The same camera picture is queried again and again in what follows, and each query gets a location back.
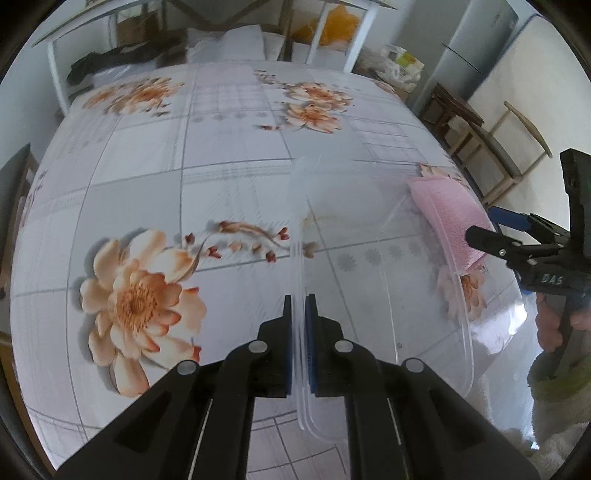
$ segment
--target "grid pattern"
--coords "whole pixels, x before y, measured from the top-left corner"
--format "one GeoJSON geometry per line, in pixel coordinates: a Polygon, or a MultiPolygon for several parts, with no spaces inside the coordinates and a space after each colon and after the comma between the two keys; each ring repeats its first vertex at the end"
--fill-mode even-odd
{"type": "Polygon", "coordinates": [[[350,119],[349,123],[375,158],[410,163],[427,162],[400,126],[362,119],[350,119]]]}
{"type": "Polygon", "coordinates": [[[198,87],[193,94],[191,114],[267,109],[260,85],[249,83],[198,87]]]}
{"type": "Polygon", "coordinates": [[[247,478],[264,479],[345,479],[347,469],[336,444],[317,440],[300,429],[295,411],[283,416],[264,420],[264,426],[253,424],[251,435],[251,455],[258,449],[265,449],[268,464],[249,459],[247,478]]]}

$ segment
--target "white wall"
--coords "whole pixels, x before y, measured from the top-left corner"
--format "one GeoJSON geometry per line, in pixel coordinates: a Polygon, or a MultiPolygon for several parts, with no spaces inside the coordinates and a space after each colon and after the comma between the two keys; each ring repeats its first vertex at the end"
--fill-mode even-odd
{"type": "MultiPolygon", "coordinates": [[[[568,148],[591,154],[591,82],[558,31],[541,17],[526,26],[469,103],[489,129],[505,111],[504,100],[535,124],[554,158],[546,158],[499,205],[569,228],[559,154],[568,148]]],[[[495,138],[522,171],[542,152],[513,115],[495,138]]],[[[498,170],[486,156],[474,164],[470,172],[486,191],[499,179],[498,170]]]]}
{"type": "MultiPolygon", "coordinates": [[[[31,143],[37,160],[57,127],[59,107],[47,60],[47,46],[31,48],[36,38],[79,12],[84,0],[66,0],[33,33],[0,83],[0,168],[23,145],[31,143]]],[[[97,21],[60,39],[58,68],[65,79],[70,65],[91,51],[105,51],[105,23],[97,21]]]]}

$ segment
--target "transparent plastic box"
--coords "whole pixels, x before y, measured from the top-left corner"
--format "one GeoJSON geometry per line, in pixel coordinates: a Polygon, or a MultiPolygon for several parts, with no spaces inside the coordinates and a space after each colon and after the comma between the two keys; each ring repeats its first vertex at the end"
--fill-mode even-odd
{"type": "Polygon", "coordinates": [[[459,394],[472,387],[474,363],[465,307],[448,318],[439,272],[462,285],[447,245],[415,205],[407,181],[418,164],[299,159],[291,177],[293,205],[294,385],[301,426],[320,439],[345,440],[343,398],[310,390],[304,301],[316,295],[319,314],[337,320],[345,338],[379,360],[425,361],[459,394]],[[303,247],[318,244],[314,258],[303,247]]]}

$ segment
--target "orange bag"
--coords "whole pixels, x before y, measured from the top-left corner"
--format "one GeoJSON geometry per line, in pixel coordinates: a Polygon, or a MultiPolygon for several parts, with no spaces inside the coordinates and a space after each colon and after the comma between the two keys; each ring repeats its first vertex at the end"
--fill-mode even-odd
{"type": "MultiPolygon", "coordinates": [[[[318,18],[310,21],[308,24],[298,28],[291,38],[298,43],[312,43],[314,32],[318,26],[318,18]]],[[[337,8],[329,12],[326,19],[322,36],[320,37],[320,45],[326,46],[336,42],[348,43],[353,38],[357,25],[359,24],[359,17],[347,12],[344,5],[339,5],[337,8]]]]}

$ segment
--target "wooden stool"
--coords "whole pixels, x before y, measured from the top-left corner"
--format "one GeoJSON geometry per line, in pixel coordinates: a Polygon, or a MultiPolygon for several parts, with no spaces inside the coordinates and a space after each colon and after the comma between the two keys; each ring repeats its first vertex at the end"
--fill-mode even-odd
{"type": "Polygon", "coordinates": [[[427,102],[425,108],[423,108],[419,120],[426,125],[429,131],[440,143],[443,143],[443,137],[447,133],[447,131],[444,131],[443,127],[456,115],[463,118],[466,122],[475,124],[479,127],[484,124],[484,120],[466,103],[465,100],[450,93],[441,83],[438,83],[431,92],[431,100],[427,102]],[[430,122],[424,118],[433,102],[443,108],[443,111],[436,122],[430,122]]]}

